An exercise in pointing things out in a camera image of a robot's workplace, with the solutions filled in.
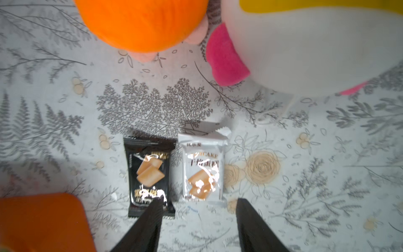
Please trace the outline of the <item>white cookie packet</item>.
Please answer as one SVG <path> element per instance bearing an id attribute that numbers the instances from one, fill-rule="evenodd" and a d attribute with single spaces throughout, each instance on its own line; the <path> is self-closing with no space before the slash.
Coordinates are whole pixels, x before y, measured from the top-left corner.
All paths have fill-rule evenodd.
<path id="1" fill-rule="evenodd" d="M 207 135 L 178 134 L 182 148 L 183 200 L 224 201 L 225 149 L 231 134 L 228 127 Z"/>

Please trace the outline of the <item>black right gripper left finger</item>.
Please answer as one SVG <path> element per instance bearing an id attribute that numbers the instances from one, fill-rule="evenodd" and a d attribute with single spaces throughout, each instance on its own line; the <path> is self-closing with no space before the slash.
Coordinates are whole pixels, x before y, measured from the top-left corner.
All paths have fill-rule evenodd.
<path id="1" fill-rule="evenodd" d="M 163 201 L 154 200 L 111 252 L 156 252 L 163 219 Z"/>

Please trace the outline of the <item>black cookie packet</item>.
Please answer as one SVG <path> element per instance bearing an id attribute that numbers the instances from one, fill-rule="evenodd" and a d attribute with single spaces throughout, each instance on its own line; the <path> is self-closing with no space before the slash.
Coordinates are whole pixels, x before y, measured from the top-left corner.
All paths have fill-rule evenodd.
<path id="1" fill-rule="evenodd" d="M 170 157 L 173 139 L 123 138 L 129 175 L 128 216 L 138 218 L 154 200 L 163 201 L 163 215 L 175 217 L 170 195 Z"/>

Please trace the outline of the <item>orange plastic storage box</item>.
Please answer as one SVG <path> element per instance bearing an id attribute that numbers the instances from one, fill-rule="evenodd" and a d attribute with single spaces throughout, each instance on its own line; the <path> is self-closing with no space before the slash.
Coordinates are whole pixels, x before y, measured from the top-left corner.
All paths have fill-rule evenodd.
<path id="1" fill-rule="evenodd" d="M 81 201 L 68 193 L 1 198 L 2 252 L 94 252 Z"/>

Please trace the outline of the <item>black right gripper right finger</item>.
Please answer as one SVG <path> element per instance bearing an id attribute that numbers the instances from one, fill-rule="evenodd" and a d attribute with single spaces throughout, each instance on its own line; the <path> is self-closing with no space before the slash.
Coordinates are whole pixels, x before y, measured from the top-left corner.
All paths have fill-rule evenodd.
<path id="1" fill-rule="evenodd" d="M 236 217 L 242 252 L 289 251 L 247 199 L 237 200 Z"/>

